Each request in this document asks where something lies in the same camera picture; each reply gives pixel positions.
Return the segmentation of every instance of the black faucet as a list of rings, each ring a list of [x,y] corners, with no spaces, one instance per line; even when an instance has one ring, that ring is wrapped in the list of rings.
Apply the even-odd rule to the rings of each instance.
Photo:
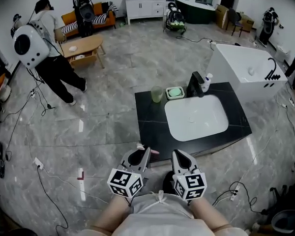
[[[265,77],[265,80],[278,80],[281,78],[281,75],[273,75],[276,70],[276,61],[273,58],[268,58],[267,60],[273,60],[274,70],[271,70],[269,74]]]
[[[193,72],[187,87],[187,97],[200,97],[202,98],[205,94],[201,89],[201,84],[204,83],[204,80],[198,72]]]

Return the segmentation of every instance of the wooden coffee table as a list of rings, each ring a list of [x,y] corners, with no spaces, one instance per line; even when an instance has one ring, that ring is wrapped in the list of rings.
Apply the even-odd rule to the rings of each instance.
[[[103,51],[103,54],[106,54],[103,49],[103,36],[93,35],[78,40],[70,41],[61,45],[63,49],[63,55],[68,59],[73,68],[78,66],[83,66],[91,62],[99,60],[102,68],[104,67],[103,61],[101,60],[97,49],[100,47]],[[78,49],[75,52],[70,52],[69,48],[71,46],[76,46]],[[84,58],[76,59],[76,56],[84,55]]]

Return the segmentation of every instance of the white sink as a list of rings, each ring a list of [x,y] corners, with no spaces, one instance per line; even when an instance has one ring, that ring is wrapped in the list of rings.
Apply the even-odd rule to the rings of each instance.
[[[171,135],[178,141],[222,133],[228,128],[228,119],[220,100],[214,95],[171,100],[165,105]]]

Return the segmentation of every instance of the white bathtub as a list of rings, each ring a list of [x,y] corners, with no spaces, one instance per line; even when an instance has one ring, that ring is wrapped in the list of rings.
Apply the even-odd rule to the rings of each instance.
[[[234,46],[216,45],[207,72],[213,74],[212,83],[229,82],[241,103],[272,98],[287,82],[283,71],[277,65],[273,74],[278,80],[265,80],[274,69],[272,56],[262,50]]]

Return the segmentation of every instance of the soap dish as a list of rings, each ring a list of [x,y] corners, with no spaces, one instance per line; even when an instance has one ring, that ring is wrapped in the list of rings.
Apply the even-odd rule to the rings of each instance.
[[[180,90],[180,94],[178,94],[177,96],[170,96],[169,95],[169,91],[172,89],[179,89]],[[173,87],[173,88],[167,88],[166,89],[166,96],[169,100],[176,100],[176,99],[182,99],[185,97],[185,92],[183,91],[182,87]]]

